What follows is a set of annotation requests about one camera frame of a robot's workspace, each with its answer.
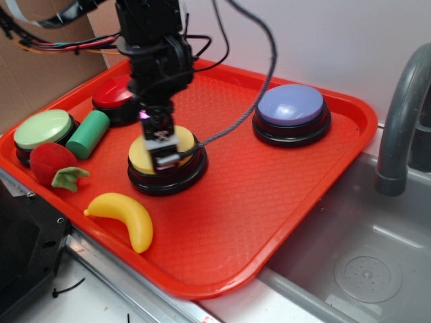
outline sink basin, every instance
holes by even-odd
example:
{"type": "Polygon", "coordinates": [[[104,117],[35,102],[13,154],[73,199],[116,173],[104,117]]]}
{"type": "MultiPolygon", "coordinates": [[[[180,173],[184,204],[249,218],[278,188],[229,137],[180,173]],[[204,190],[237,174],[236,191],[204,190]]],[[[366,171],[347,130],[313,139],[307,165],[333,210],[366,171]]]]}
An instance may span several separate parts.
{"type": "Polygon", "coordinates": [[[431,322],[431,176],[410,170],[405,193],[387,197],[375,166],[361,154],[266,270],[332,322],[431,322]]]}

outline white wall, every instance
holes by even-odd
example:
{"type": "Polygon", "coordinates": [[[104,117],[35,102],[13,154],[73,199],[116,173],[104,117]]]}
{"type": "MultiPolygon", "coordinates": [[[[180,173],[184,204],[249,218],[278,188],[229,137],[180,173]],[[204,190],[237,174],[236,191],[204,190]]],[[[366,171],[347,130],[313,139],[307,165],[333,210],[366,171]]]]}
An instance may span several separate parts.
{"type": "MultiPolygon", "coordinates": [[[[113,10],[113,1],[109,2],[113,10]]],[[[237,2],[273,31],[279,55],[276,76],[360,98],[376,110],[381,122],[408,58],[421,44],[431,42],[429,0],[237,2]]],[[[224,43],[211,1],[185,4],[191,15],[189,32],[213,36],[213,45],[202,57],[218,60],[224,43]]],[[[226,1],[218,4],[232,46],[226,64],[266,73],[270,52],[260,27],[226,1]]]]}

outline toy banana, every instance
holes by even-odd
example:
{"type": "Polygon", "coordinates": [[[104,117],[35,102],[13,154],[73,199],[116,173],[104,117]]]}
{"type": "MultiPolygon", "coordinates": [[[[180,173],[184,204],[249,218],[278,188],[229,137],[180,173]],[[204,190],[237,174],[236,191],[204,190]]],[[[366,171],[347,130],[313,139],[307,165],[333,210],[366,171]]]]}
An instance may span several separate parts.
{"type": "Polygon", "coordinates": [[[153,223],[150,214],[141,203],[119,193],[97,196],[84,211],[85,216],[107,217],[123,222],[129,231],[132,248],[140,254],[153,240],[153,223]]]}

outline faucet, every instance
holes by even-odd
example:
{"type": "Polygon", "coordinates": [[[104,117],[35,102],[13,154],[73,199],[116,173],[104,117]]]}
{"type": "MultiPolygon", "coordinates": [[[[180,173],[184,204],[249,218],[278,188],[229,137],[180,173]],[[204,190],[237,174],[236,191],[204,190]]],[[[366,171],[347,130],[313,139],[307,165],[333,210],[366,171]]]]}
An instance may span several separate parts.
{"type": "Polygon", "coordinates": [[[431,43],[407,62],[392,98],[383,130],[375,189],[387,196],[404,192],[407,164],[431,171],[431,43]]]}

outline plastic tray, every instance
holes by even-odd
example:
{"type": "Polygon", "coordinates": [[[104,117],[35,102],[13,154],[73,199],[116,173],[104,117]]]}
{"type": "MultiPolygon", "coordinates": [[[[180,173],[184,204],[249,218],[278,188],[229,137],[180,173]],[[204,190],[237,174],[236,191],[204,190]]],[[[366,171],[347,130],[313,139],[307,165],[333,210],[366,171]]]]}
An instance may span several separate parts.
{"type": "MultiPolygon", "coordinates": [[[[127,62],[120,63],[42,110],[61,108],[82,121],[92,109],[95,87],[126,73],[127,62]]],[[[262,80],[262,75],[226,66],[198,73],[174,97],[175,122],[206,139],[254,102],[262,80]]],[[[271,86],[287,83],[273,79],[271,86]]],[[[173,196],[141,194],[127,177],[129,146],[141,135],[138,123],[109,129],[90,159],[80,161],[90,177],[79,179],[75,194],[39,185],[21,165],[13,146],[18,124],[0,138],[0,167],[159,288],[187,299],[216,297],[255,277],[374,135],[377,119],[368,105],[321,92],[333,117],[325,138],[307,147],[271,147],[255,138],[249,118],[206,147],[204,177],[173,196]],[[149,250],[134,253],[120,221],[84,217],[90,201],[105,192],[129,195],[148,209],[154,223],[149,250]]]]}

